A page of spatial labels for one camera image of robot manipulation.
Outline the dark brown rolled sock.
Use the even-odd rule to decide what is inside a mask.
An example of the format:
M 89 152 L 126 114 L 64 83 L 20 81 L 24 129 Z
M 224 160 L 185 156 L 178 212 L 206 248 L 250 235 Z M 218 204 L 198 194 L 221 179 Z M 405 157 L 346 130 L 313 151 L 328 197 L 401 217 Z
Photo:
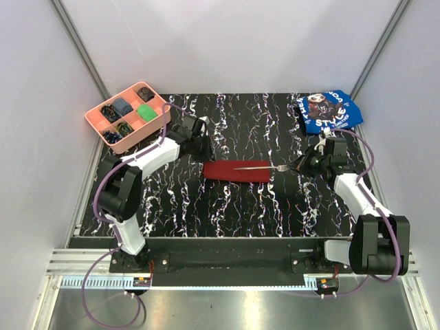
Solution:
M 142 87 L 137 91 L 137 95 L 144 102 L 149 102 L 154 99 L 155 93 L 151 91 L 148 87 Z

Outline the grey blue rolled sock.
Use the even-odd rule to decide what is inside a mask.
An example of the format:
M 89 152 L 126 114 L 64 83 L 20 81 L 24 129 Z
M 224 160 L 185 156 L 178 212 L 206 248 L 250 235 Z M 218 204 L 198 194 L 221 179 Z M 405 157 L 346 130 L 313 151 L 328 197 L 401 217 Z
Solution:
M 115 108 L 115 112 L 122 117 L 133 111 L 133 107 L 123 98 L 116 98 L 112 105 Z

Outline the black patterned rolled sock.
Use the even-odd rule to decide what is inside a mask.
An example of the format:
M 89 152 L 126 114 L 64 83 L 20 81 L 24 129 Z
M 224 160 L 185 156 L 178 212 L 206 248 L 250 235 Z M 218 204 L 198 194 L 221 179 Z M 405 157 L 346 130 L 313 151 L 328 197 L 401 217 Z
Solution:
M 100 113 L 109 123 L 114 123 L 120 119 L 120 115 L 112 104 L 105 104 L 100 108 Z

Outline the pink compartment organizer box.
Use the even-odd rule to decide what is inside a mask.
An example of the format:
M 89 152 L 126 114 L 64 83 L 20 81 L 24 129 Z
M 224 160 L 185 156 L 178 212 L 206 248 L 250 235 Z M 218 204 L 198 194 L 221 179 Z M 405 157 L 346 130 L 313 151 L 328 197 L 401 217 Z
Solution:
M 148 87 L 155 93 L 154 99 L 149 102 L 144 102 L 137 95 L 137 92 L 142 87 Z M 114 123 L 109 123 L 104 116 L 100 113 L 100 108 L 104 105 L 112 105 L 112 102 L 116 98 L 125 99 L 132 107 L 133 111 L 126 116 L 120 116 L 120 119 Z M 137 109 L 140 105 L 149 105 L 154 108 L 157 117 L 150 122 L 145 122 L 137 113 Z M 166 104 L 165 99 L 161 97 L 151 86 L 146 82 L 137 82 L 134 85 L 126 88 L 115 96 L 107 99 L 98 106 L 88 110 L 85 114 L 85 119 L 91 125 L 91 127 L 100 136 L 102 141 L 116 154 L 122 154 L 128 151 L 131 147 L 137 143 L 146 139 L 150 135 L 159 131 L 165 124 L 171 121 L 171 107 Z M 116 131 L 116 125 L 119 122 L 127 122 L 134 129 L 134 132 L 122 139 L 116 144 L 108 144 L 103 136 L 103 131 Z

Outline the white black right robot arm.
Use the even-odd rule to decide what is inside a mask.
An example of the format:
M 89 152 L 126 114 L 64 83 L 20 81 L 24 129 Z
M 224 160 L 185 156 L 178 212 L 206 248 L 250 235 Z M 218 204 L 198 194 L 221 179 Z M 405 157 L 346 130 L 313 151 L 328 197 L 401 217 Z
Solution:
M 328 137 L 317 146 L 309 146 L 288 168 L 304 176 L 322 176 L 357 219 L 350 241 L 329 239 L 312 255 L 316 270 L 325 273 L 341 263 L 355 274 L 381 281 L 384 276 L 391 281 L 407 273 L 409 220 L 386 209 L 348 164 L 345 138 Z

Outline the black yellow rolled sock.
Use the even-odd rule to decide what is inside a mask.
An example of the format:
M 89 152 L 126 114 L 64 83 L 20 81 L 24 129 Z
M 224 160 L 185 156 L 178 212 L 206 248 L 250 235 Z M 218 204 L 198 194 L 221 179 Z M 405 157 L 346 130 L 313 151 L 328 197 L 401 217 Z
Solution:
M 125 138 L 134 132 L 134 129 L 127 122 L 119 122 L 115 129 L 122 138 Z

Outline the red cloth napkin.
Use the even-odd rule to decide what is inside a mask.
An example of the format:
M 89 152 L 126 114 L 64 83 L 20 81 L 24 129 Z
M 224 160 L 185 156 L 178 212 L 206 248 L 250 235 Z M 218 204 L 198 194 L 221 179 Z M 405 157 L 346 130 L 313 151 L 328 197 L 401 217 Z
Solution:
M 271 173 L 265 170 L 235 170 L 234 168 L 269 166 L 268 161 L 217 160 L 203 164 L 205 179 L 225 182 L 268 183 Z

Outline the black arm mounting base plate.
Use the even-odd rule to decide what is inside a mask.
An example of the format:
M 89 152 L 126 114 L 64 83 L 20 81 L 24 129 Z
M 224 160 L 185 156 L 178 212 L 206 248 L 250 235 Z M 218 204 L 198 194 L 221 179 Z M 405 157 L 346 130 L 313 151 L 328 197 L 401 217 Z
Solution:
M 308 289 L 314 274 L 350 274 L 326 261 L 323 238 L 150 238 L 137 255 L 116 252 L 111 273 L 153 272 L 153 288 Z

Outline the green rolled sock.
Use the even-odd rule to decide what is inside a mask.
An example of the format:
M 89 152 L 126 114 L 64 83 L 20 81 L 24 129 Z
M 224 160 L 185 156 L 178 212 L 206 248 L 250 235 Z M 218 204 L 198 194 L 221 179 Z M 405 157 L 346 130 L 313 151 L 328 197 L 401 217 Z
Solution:
M 145 122 L 150 122 L 151 120 L 154 120 L 157 117 L 157 114 L 151 106 L 147 104 L 141 104 L 137 108 L 137 113 L 143 119 Z

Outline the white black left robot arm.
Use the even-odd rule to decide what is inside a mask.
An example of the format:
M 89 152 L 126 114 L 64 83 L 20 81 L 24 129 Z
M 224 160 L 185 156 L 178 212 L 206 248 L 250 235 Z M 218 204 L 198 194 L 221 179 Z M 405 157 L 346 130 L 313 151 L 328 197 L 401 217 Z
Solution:
M 148 265 L 146 241 L 140 232 L 137 211 L 142 199 L 142 182 L 169 163 L 189 156 L 196 163 L 214 159 L 208 133 L 208 117 L 187 115 L 182 123 L 162 135 L 152 145 L 121 158 L 109 158 L 104 177 L 93 201 L 97 217 L 115 232 L 124 264 L 133 272 Z

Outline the blue printed folded shirt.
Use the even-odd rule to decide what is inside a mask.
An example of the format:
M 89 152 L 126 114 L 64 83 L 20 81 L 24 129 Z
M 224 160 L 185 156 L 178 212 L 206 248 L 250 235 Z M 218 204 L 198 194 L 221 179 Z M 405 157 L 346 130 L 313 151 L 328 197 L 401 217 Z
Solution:
M 327 128 L 352 129 L 364 122 L 360 108 L 341 90 L 300 97 L 297 105 L 308 134 L 319 134 Z

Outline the silver metal fork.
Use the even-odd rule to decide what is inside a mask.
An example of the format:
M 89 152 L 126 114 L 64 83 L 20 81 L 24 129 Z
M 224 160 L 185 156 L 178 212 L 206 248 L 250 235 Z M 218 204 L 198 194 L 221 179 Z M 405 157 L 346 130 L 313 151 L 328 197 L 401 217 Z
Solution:
M 236 171 L 253 171 L 253 170 L 265 170 L 265 169 L 274 169 L 279 172 L 285 172 L 289 170 L 288 165 L 278 165 L 278 166 L 251 166 L 251 167 L 241 167 L 234 168 Z

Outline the dark blue rolled sock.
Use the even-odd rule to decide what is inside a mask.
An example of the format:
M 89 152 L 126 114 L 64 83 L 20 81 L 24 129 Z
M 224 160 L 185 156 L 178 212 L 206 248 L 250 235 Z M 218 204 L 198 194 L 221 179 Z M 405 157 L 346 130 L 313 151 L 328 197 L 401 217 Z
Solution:
M 108 144 L 116 144 L 122 139 L 118 132 L 113 131 L 103 131 L 102 136 Z

